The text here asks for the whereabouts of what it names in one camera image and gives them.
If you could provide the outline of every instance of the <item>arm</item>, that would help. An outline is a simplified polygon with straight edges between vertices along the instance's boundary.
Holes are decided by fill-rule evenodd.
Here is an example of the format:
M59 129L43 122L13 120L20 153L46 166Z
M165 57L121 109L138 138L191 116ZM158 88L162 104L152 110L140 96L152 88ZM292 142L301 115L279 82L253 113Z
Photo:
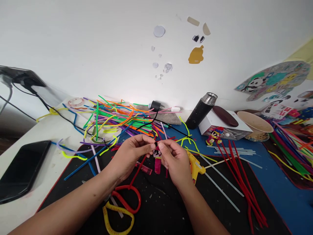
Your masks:
M194 233L229 234L195 187L187 152L173 140L159 141L158 146L162 153L162 164L169 170L171 179L183 198Z
M146 135L127 139L103 171L9 234L74 234L114 188L130 175L139 157L150 156L156 147L154 142Z

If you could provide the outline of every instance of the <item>hand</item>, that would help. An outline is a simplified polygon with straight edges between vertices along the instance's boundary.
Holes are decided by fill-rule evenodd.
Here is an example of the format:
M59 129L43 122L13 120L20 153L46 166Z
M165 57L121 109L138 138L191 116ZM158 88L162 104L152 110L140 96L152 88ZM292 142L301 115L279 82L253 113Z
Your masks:
M138 159L142 155L149 158L155 148L154 139L144 134L135 135L124 141L108 166L113 168L118 180L122 182L128 178Z
M169 170L171 179L178 190L193 185L186 150L173 140L161 140L158 146L162 153L162 164Z

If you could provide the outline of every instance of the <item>white plastic box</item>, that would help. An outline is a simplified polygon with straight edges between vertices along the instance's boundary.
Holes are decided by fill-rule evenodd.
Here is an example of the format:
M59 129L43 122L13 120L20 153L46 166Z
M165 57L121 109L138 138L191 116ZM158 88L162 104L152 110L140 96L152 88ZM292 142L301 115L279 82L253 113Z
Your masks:
M227 112L229 112L236 119L236 121L239 124L237 127L228 126L216 115L216 113L213 110L211 110L203 119L203 121L199 124L201 134L210 136L211 132L215 128L224 127L224 131L223 134L221 135L221 138L230 140L240 140L252 133L250 127L247 124L245 124L237 116L237 114L235 114L235 112L233 111Z

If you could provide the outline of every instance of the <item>black thermos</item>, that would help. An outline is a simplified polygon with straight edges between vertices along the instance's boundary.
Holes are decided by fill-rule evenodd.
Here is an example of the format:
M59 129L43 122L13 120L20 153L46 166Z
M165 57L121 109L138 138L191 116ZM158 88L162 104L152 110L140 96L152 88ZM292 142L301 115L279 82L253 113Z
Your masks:
M216 94L208 92L199 100L197 106L194 108L186 121L186 125L189 129L193 130L197 128L205 116L214 107L216 99Z

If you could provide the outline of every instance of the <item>black phone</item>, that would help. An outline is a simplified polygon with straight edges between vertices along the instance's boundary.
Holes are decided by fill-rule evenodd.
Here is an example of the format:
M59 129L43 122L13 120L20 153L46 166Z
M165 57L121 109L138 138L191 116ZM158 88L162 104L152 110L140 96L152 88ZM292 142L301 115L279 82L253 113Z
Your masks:
M51 145L50 140L24 145L0 179L0 204L28 193Z

